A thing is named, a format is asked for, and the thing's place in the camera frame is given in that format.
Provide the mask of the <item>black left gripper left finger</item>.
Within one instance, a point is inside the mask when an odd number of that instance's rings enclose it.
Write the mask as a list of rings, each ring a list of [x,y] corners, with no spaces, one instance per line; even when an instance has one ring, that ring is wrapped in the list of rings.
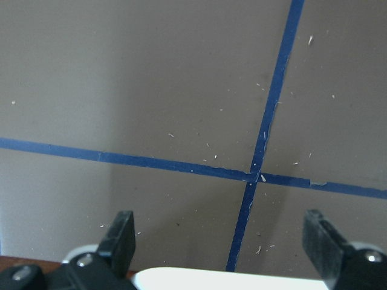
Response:
[[[126,277],[135,252],[134,215],[120,211],[95,251],[44,273],[37,263],[1,271],[1,289],[136,289]]]

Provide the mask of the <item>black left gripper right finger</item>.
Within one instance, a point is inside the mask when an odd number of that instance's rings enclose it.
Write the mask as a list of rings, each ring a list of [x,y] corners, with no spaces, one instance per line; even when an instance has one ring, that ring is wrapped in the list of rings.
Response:
[[[386,289],[386,252],[348,241],[318,210],[304,214],[302,246],[328,289]]]

